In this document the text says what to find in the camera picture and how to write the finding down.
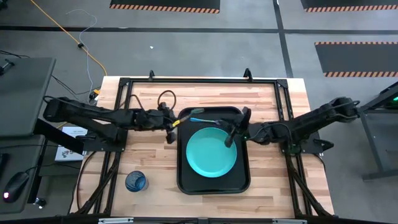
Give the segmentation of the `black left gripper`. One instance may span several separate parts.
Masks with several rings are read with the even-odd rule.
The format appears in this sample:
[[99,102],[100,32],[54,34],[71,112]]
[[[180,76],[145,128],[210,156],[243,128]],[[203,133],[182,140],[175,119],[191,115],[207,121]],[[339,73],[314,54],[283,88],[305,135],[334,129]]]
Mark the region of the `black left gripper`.
[[136,124],[139,131],[166,130],[166,140],[172,144],[176,140],[174,127],[176,119],[180,119],[180,124],[186,122],[186,115],[175,116],[172,109],[166,104],[159,104],[156,110],[141,111],[136,116]]

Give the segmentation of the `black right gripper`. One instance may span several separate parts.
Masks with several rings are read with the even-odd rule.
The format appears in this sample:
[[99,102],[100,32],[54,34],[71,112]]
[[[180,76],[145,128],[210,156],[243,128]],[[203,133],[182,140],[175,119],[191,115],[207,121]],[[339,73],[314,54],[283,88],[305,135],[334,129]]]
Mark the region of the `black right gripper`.
[[250,118],[252,110],[244,107],[241,114],[237,114],[234,118],[221,118],[222,129],[228,133],[224,144],[226,147],[231,147],[235,135],[247,136],[249,134]]

